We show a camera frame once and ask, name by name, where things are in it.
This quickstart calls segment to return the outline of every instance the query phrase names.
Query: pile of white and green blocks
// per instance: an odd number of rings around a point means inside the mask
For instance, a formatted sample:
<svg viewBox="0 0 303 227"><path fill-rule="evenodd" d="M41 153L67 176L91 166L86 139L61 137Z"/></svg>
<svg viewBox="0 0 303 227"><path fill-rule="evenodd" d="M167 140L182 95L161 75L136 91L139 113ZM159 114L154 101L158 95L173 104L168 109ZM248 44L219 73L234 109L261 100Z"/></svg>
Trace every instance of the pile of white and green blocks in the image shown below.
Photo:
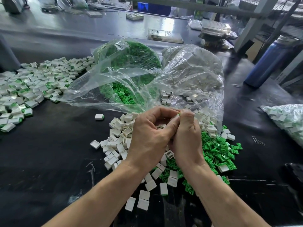
<svg viewBox="0 0 303 227"><path fill-rule="evenodd" d="M82 72L95 66L91 56L65 57L37 64L21 64L15 72L0 73L0 131L9 132L44 99L59 102L61 95Z"/></svg>

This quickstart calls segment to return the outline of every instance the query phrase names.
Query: blue bin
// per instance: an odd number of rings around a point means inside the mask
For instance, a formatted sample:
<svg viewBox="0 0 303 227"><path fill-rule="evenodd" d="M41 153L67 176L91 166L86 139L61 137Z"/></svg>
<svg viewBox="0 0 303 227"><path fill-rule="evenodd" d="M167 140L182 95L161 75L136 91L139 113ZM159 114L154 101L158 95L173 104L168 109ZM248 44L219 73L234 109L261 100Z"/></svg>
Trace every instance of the blue bin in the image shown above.
<svg viewBox="0 0 303 227"><path fill-rule="evenodd" d="M168 16L170 14L171 8L171 6L166 5L138 2L139 12Z"/></svg>

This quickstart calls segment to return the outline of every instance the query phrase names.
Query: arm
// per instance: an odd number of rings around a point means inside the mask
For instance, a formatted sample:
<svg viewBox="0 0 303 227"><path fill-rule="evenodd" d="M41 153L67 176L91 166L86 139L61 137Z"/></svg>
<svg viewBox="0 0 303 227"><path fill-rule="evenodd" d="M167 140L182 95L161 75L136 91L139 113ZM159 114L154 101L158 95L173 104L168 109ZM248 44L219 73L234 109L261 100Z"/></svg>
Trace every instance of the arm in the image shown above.
<svg viewBox="0 0 303 227"><path fill-rule="evenodd" d="M182 111L172 150L215 227L269 225L220 180L203 158L201 130L194 114Z"/></svg>
<svg viewBox="0 0 303 227"><path fill-rule="evenodd" d="M180 120L168 119L178 113L173 109L156 107L140 114L134 123L127 159L82 198L53 217L44 227L109 226L142 179L160 161L166 145L177 131ZM167 126L157 130L158 124Z"/></svg>

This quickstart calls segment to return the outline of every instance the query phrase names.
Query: metal bottle lid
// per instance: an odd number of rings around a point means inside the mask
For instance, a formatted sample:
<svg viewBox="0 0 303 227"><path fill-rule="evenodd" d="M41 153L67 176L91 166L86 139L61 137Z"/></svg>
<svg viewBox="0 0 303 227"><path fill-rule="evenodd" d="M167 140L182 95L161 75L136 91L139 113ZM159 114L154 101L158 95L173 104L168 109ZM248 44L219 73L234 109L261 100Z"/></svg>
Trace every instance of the metal bottle lid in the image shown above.
<svg viewBox="0 0 303 227"><path fill-rule="evenodd" d="M299 39L297 38L280 35L279 38L275 40L275 43L283 45L294 45L298 41Z"/></svg>

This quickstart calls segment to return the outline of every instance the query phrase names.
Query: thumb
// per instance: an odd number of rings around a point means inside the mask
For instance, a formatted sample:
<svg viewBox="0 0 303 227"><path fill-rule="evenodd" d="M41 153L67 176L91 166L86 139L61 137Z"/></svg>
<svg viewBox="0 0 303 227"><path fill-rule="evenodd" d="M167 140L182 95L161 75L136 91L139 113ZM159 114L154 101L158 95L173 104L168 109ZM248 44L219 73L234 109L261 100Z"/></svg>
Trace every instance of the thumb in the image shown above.
<svg viewBox="0 0 303 227"><path fill-rule="evenodd" d="M173 118L169 123L161 130L165 136L170 140L178 130L180 123L180 116Z"/></svg>
<svg viewBox="0 0 303 227"><path fill-rule="evenodd" d="M195 114L189 109L183 109L180 112L180 126L191 127L194 124Z"/></svg>

